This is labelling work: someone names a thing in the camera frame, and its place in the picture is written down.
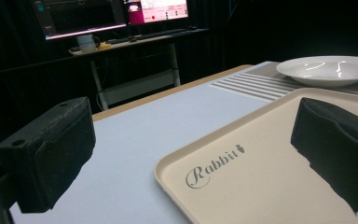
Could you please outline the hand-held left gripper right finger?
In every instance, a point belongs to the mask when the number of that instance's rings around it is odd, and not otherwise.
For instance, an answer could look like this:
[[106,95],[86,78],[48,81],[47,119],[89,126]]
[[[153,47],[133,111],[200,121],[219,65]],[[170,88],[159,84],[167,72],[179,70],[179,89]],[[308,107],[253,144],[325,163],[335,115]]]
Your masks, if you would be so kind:
[[358,213],[358,116],[304,97],[296,113],[291,144]]

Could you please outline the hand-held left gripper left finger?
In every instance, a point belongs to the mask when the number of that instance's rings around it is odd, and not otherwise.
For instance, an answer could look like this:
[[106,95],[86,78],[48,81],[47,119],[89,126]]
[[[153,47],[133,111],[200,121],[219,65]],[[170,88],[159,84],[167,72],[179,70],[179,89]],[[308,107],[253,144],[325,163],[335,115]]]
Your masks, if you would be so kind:
[[69,189],[96,143],[90,101],[53,106],[0,143],[4,206],[44,213]]

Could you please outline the white ceramic plate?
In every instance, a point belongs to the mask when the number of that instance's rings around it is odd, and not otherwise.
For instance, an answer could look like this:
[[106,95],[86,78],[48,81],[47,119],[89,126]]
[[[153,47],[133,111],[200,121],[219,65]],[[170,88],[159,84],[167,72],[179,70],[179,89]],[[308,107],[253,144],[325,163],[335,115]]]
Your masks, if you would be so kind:
[[338,88],[358,83],[358,57],[314,56],[279,63],[279,73],[312,87]]

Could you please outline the beige plastic tray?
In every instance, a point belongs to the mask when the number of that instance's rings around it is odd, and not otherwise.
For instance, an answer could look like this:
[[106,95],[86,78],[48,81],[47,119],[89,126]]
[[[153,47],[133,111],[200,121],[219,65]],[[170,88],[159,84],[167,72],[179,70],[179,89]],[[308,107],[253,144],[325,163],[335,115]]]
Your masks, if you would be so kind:
[[302,98],[358,116],[358,95],[296,90],[165,156],[156,180],[196,224],[358,224],[290,143]]

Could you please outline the striped grey placemat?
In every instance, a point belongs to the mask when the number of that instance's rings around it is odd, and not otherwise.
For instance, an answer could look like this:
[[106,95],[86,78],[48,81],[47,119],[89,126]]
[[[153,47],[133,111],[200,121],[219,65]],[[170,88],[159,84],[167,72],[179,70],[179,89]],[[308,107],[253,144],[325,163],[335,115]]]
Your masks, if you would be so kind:
[[[229,91],[256,100],[270,103],[305,85],[280,74],[275,62],[264,62],[250,68],[242,69],[210,84],[210,87]],[[358,83],[331,91],[341,91],[358,95]]]

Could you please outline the white cup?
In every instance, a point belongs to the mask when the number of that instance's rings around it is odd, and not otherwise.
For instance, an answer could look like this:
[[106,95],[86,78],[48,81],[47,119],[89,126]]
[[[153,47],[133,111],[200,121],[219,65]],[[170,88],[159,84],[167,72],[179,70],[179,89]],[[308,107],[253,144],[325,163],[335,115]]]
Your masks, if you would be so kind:
[[76,41],[82,52],[90,52],[96,49],[92,35],[80,35],[76,38]]

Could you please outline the desk with white legs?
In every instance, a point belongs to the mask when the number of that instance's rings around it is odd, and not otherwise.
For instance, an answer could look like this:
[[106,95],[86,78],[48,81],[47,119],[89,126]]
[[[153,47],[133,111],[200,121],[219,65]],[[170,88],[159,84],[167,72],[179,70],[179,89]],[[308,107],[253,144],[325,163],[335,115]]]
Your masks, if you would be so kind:
[[104,111],[201,76],[198,54],[207,34],[207,29],[188,29],[139,36],[107,49],[78,52],[74,59],[90,76],[95,103]]

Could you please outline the dark computer monitor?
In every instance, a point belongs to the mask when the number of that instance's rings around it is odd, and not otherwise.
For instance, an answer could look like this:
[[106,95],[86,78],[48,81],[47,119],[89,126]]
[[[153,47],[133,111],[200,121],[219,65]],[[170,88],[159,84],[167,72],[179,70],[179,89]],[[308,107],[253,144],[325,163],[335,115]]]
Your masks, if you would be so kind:
[[46,40],[127,25],[120,0],[31,0],[31,4]]

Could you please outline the black keyboard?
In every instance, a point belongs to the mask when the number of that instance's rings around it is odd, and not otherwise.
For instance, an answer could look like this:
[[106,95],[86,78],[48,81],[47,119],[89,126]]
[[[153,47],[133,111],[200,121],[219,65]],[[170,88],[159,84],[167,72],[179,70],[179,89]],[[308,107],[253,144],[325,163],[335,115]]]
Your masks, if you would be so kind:
[[164,35],[172,35],[172,34],[182,33],[185,31],[186,31],[186,29],[172,29],[172,30],[155,32],[155,33],[144,34],[144,35],[132,35],[132,36],[120,38],[120,39],[110,39],[110,40],[105,41],[105,43],[106,44],[118,44],[118,43],[124,43],[124,42],[134,42],[137,40],[154,38],[154,37],[164,36]]

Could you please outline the bright computer monitor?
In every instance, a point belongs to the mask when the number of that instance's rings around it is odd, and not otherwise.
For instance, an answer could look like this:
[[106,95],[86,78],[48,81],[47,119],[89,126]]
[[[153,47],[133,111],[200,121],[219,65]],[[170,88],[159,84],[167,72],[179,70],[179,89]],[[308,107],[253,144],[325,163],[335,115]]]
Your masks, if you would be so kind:
[[130,25],[188,17],[187,0],[124,0],[124,6]]

